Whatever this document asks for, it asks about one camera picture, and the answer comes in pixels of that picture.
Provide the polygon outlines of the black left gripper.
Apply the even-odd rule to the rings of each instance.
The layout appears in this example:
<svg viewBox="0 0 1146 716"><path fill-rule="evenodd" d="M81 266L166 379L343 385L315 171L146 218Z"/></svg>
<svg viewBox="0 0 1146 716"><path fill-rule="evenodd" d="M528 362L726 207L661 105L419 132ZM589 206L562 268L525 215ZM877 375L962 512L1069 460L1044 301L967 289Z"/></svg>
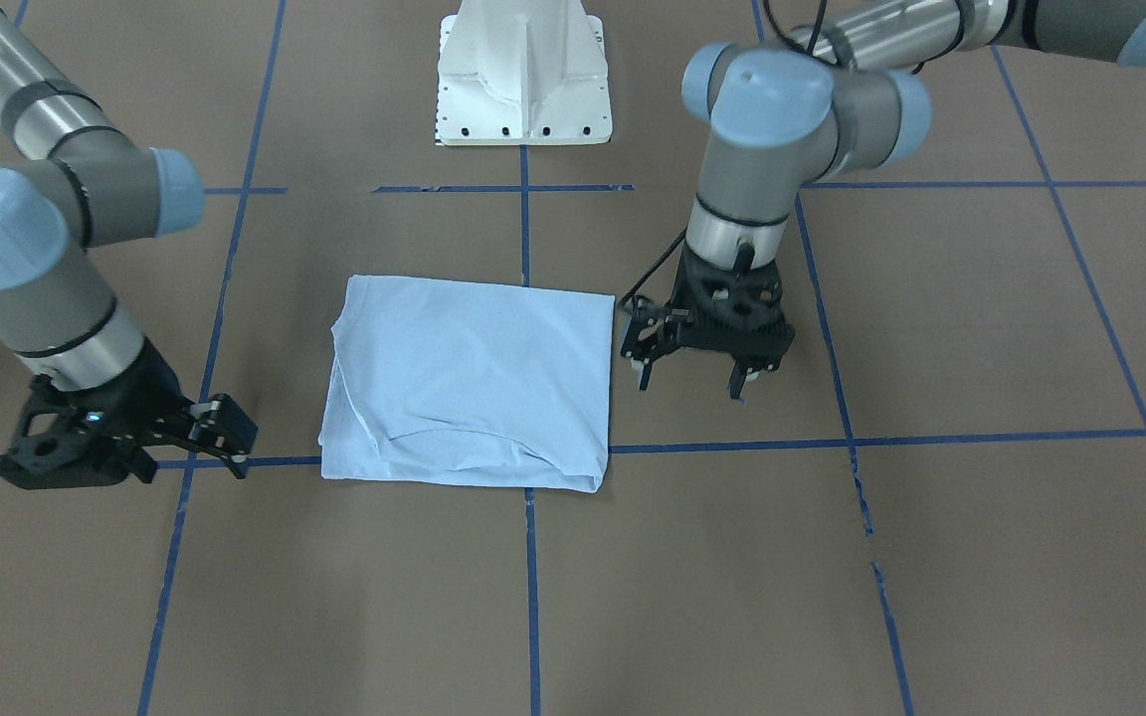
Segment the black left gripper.
<svg viewBox="0 0 1146 716"><path fill-rule="evenodd" d="M678 255L672 294L656 302L641 289L656 272ZM631 362L638 390L649 390L656 363L680 351L712 352L731 357L727 396L741 402L744 390L760 373L776 372L795 339L784 316L778 263L751 266L755 250L735 250L732 268L720 268L686 244L672 244L625 293L627 326L620 355Z"/></svg>

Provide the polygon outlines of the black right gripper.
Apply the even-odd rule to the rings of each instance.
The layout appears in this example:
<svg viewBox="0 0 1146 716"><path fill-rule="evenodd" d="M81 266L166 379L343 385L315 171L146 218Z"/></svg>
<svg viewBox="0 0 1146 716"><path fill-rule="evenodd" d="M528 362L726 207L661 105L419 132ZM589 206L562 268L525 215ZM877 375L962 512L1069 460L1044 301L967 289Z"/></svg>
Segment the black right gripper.
<svg viewBox="0 0 1146 716"><path fill-rule="evenodd" d="M226 393L194 404L154 341L126 371L94 390L58 390L50 376L29 384L0 477L22 489L151 483L151 446L209 454L245 480L258 439L256 420Z"/></svg>

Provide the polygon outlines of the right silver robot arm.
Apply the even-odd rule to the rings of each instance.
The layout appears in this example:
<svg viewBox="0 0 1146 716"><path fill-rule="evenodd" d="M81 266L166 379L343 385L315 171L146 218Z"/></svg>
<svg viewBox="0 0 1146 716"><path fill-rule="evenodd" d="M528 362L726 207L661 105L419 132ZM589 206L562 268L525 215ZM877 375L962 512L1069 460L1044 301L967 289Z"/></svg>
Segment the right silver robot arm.
<svg viewBox="0 0 1146 716"><path fill-rule="evenodd" d="M141 149L0 8L0 343L32 375L0 453L22 489L150 483L154 446L249 474L256 422L235 399L191 402L92 247L191 230L205 191L176 150Z"/></svg>

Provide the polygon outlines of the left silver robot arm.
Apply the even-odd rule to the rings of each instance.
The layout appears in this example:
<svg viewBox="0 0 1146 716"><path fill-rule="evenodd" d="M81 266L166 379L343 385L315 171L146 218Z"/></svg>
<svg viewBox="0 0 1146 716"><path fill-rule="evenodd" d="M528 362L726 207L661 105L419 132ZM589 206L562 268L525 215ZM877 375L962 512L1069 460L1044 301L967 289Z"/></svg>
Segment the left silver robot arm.
<svg viewBox="0 0 1146 716"><path fill-rule="evenodd" d="M802 187L915 154L932 105L919 66L986 46L1146 68L1146 1L872 1L755 46L688 61L688 113L708 140L672 296L631 288L620 354L639 390L680 351L731 357L728 396L774 372L795 338L776 258Z"/></svg>

